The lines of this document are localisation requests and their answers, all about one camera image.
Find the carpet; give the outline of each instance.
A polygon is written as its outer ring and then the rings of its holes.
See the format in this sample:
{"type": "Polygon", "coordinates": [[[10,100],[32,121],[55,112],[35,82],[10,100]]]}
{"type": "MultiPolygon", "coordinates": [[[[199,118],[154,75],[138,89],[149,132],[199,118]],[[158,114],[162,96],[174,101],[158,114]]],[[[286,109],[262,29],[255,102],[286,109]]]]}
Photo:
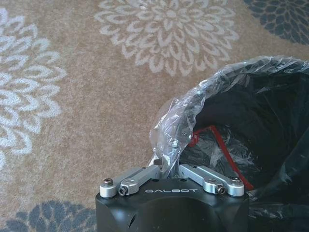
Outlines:
{"type": "Polygon", "coordinates": [[[2,0],[0,232],[95,231],[160,107],[226,64],[309,59],[304,0],[2,0]]]}

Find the clear plastic bag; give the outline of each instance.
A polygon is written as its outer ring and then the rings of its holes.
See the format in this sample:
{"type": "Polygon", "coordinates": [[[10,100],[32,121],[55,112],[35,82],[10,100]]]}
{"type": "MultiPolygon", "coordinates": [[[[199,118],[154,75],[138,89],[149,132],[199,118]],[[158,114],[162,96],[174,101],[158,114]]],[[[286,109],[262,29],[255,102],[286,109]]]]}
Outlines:
{"type": "MultiPolygon", "coordinates": [[[[303,209],[309,204],[307,199],[293,203],[309,194],[308,61],[257,57],[227,65],[166,103],[158,118],[150,132],[151,162],[162,159],[164,177],[177,177],[180,162],[208,158],[210,167],[231,172],[211,134],[200,134],[202,148],[188,146],[193,132],[215,125],[240,171],[254,182],[254,190],[248,191],[251,202],[268,202],[252,208],[252,217],[276,215],[274,202],[281,204],[279,220],[295,216],[288,209],[294,212],[297,205],[303,209]]],[[[309,219],[309,212],[303,217],[309,219]]]]}

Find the floor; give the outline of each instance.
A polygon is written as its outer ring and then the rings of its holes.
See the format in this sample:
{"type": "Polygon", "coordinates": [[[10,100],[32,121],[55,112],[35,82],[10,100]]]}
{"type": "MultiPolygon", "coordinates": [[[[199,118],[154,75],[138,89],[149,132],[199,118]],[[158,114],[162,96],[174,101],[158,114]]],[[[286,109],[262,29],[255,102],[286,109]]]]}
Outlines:
{"type": "Polygon", "coordinates": [[[2,0],[0,231],[93,231],[166,101],[226,64],[308,60],[308,3],[275,2],[2,0]]]}

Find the black trash bag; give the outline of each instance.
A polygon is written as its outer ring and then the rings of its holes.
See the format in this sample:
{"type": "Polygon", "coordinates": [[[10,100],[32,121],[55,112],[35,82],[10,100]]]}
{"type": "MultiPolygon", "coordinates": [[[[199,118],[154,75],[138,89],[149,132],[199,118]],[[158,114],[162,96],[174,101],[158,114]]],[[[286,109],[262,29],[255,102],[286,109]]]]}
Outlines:
{"type": "Polygon", "coordinates": [[[177,177],[180,163],[235,175],[211,125],[254,186],[250,231],[309,231],[309,62],[227,65],[167,103],[150,133],[152,161],[162,159],[165,177],[177,177]]]}

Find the bolt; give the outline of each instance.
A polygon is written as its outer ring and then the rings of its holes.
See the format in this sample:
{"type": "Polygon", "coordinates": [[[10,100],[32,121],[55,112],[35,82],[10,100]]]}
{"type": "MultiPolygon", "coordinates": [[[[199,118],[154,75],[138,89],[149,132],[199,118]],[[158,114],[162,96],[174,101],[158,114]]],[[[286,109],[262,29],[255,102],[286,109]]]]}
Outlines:
{"type": "Polygon", "coordinates": [[[113,185],[113,181],[111,178],[106,178],[103,181],[103,187],[109,187],[113,185]]]}
{"type": "Polygon", "coordinates": [[[219,193],[219,194],[225,194],[225,188],[224,188],[224,186],[217,186],[217,188],[218,188],[218,193],[219,193]]]}
{"type": "Polygon", "coordinates": [[[232,177],[231,181],[234,182],[234,183],[239,183],[240,179],[238,177],[232,177]]]}
{"type": "Polygon", "coordinates": [[[118,193],[120,196],[125,196],[127,194],[127,187],[126,186],[122,186],[119,188],[118,193]]]}

